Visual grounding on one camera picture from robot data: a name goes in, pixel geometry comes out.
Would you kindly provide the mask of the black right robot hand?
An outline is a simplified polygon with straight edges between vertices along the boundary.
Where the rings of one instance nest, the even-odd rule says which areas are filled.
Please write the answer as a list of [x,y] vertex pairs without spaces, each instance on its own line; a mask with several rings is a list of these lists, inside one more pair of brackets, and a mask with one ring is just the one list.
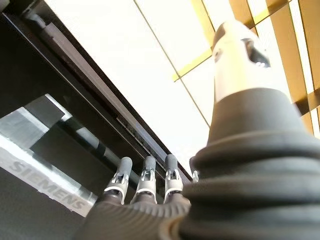
[[320,237],[320,141],[308,133],[243,23],[222,23],[213,39],[214,107],[206,147],[190,165],[196,180],[167,200],[148,191],[122,205],[108,189],[76,240],[317,240]]

